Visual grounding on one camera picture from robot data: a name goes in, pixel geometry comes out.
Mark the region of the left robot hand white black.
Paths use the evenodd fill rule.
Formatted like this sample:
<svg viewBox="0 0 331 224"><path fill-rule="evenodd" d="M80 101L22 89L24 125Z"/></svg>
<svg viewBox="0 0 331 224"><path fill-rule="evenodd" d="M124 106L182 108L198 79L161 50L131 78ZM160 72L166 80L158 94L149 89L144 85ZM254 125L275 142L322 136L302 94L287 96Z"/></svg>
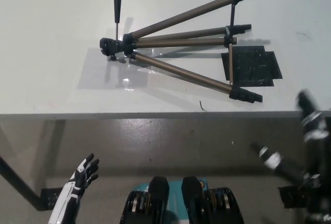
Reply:
<svg viewBox="0 0 331 224"><path fill-rule="evenodd" d="M48 223L75 223L80 201L89 185L98 178L99 159L88 155L63 186Z"/></svg>

